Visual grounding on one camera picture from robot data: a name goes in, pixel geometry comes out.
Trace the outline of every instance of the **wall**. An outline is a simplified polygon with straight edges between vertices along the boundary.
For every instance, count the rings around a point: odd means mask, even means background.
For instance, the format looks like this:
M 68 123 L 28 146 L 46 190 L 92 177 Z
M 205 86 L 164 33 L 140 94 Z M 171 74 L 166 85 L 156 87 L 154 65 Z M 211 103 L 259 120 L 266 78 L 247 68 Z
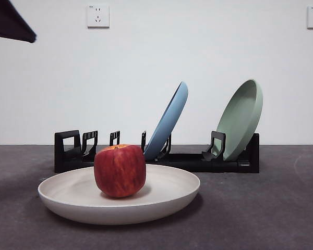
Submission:
M 247 79 L 264 94 L 262 144 L 313 144 L 313 0 L 109 0 L 110 29 L 87 29 L 96 1 L 12 0 L 38 35 L 0 38 L 0 144 L 53 144 L 99 130 L 99 144 L 150 138 L 181 80 L 174 144 L 208 144 Z

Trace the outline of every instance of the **gray floor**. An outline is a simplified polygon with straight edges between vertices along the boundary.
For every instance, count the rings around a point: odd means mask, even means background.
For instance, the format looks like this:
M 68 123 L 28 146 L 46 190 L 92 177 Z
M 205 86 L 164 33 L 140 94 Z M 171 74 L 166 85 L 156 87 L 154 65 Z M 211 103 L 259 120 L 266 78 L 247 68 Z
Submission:
M 0 249 L 313 249 L 313 146 L 260 151 L 260 174 L 197 173 L 197 197 L 174 215 L 93 226 L 40 201 L 40 178 L 54 174 L 53 146 L 0 146 Z

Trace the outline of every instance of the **dish rack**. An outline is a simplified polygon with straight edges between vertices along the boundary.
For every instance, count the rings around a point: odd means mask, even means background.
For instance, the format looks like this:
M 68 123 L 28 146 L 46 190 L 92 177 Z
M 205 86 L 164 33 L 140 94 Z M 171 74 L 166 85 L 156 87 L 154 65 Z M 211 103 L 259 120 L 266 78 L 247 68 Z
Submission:
M 74 137 L 75 145 L 73 149 L 64 151 L 63 139 Z M 98 132 L 84 133 L 82 137 L 82 149 L 80 144 L 80 134 L 78 130 L 55 133 L 55 161 L 54 171 L 62 173 L 74 169 L 93 166 L 98 141 Z M 121 132 L 110 133 L 109 146 L 120 143 Z M 246 148 L 234 161 L 224 161 L 226 134 L 212 131 L 211 143 L 205 151 L 201 153 L 171 153 L 172 134 L 168 137 L 164 147 L 154 160 L 147 160 L 147 164 L 165 165 L 183 169 L 189 172 L 233 172 L 233 173 L 259 173 L 260 172 L 260 149 L 259 134 L 255 133 Z M 87 140 L 94 139 L 93 147 L 86 152 Z M 212 149 L 215 140 L 220 141 L 221 148 L 218 153 L 213 153 Z M 146 131 L 141 134 L 141 149 L 144 152 L 146 145 Z
M 120 131 L 110 134 L 109 145 L 120 141 Z M 221 141 L 221 149 L 217 154 L 212 152 L 215 140 Z M 147 164 L 165 165 L 183 169 L 189 172 L 234 172 L 234 173 L 259 173 L 260 172 L 260 136 L 254 133 L 246 148 L 234 161 L 224 161 L 226 134 L 212 131 L 211 144 L 208 148 L 197 154 L 171 153 L 172 134 L 168 137 L 163 149 L 154 160 L 147 160 Z M 146 131 L 141 134 L 141 149 L 144 152 L 146 145 Z

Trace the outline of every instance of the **apple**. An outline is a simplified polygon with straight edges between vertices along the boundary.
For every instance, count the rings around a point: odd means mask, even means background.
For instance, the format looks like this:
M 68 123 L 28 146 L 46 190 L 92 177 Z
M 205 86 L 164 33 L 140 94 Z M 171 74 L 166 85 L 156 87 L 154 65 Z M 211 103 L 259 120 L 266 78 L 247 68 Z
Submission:
M 146 164 L 139 146 L 109 146 L 95 155 L 94 176 L 98 188 L 111 197 L 137 193 L 145 184 Z

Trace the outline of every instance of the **beige plate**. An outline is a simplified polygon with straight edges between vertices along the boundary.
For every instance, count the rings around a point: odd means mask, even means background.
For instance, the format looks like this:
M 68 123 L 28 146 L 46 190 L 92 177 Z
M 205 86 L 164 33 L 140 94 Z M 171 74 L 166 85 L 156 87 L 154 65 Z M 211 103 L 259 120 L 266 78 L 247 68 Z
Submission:
M 133 224 L 171 215 L 196 196 L 199 178 L 185 170 L 146 164 L 146 182 L 135 195 L 110 198 L 96 186 L 93 167 L 61 173 L 43 181 L 38 193 L 48 209 L 90 224 Z

